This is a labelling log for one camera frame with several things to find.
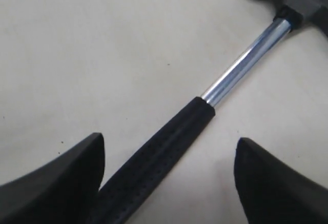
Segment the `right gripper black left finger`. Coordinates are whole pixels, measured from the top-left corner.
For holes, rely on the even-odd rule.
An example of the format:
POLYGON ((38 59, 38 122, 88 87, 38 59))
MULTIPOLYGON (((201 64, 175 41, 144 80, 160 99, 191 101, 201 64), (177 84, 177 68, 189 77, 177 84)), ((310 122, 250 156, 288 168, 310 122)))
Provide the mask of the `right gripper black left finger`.
POLYGON ((1 223, 85 223, 105 170, 101 133, 1 186, 1 223))

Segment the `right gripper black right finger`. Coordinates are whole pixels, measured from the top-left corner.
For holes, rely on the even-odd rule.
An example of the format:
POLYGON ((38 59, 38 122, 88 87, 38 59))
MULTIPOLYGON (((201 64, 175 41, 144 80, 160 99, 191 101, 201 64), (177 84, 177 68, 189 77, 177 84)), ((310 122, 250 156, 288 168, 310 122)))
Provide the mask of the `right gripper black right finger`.
POLYGON ((248 223, 327 223, 327 189, 240 138, 235 187, 248 223))

